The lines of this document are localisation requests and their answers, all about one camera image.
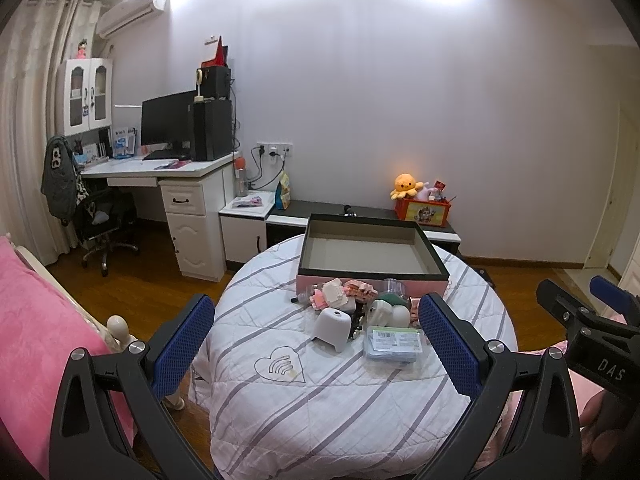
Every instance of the label sticker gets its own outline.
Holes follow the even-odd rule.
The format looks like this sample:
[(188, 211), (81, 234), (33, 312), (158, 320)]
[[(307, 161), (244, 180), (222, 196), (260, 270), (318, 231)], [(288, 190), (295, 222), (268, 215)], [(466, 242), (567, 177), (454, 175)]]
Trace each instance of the label sticker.
[(372, 336), (372, 346), (377, 352), (422, 352), (419, 330), (376, 327)]

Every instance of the screw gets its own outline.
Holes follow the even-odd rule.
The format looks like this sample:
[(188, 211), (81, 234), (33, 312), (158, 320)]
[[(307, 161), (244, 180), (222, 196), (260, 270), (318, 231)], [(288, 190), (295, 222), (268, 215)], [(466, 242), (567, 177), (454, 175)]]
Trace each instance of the screw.
[(559, 348), (556, 348), (555, 346), (552, 346), (549, 349), (549, 355), (551, 356), (552, 359), (562, 359), (562, 350)]
[(129, 352), (132, 354), (139, 354), (145, 350), (145, 343), (143, 341), (134, 341), (129, 345)]
[(71, 358), (73, 361), (79, 361), (84, 357), (84, 348), (76, 348), (73, 352), (71, 352)]
[(493, 352), (494, 354), (501, 354), (502, 352), (504, 352), (505, 348), (504, 343), (502, 341), (498, 341), (497, 339), (489, 341), (487, 347), (489, 351)]

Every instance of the computer monitor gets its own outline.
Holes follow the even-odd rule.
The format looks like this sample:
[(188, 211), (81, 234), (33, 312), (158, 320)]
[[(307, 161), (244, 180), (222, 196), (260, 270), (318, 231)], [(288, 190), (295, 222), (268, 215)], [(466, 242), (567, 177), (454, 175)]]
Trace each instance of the computer monitor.
[(172, 145), (171, 150), (153, 152), (145, 158), (184, 158), (189, 150), (183, 150), (182, 142), (189, 140), (189, 104), (193, 103), (195, 90), (165, 95), (142, 103), (141, 144)]

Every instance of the striped bedspread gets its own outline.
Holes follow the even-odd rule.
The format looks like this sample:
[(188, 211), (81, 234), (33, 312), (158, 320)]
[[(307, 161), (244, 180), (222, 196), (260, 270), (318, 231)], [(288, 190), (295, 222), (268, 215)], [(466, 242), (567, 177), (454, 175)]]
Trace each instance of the striped bedspread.
[[(302, 237), (259, 254), (233, 278), (191, 368), (190, 399), (209, 410), (211, 455), (234, 480), (383, 479), (427, 462), (468, 399), (423, 344), (414, 364), (336, 354), (311, 341), (318, 314), (290, 302)], [(485, 339), (516, 351), (511, 320), (488, 284), (436, 248), (450, 273), (445, 300)]]

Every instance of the heart embroidery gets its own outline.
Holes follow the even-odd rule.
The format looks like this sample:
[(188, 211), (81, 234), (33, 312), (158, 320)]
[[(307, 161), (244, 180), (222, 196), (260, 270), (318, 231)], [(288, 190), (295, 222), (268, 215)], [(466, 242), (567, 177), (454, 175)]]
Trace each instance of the heart embroidery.
[(255, 371), (270, 381), (279, 383), (304, 383), (302, 363), (298, 353), (290, 346), (279, 346), (271, 357), (261, 357), (255, 362)]

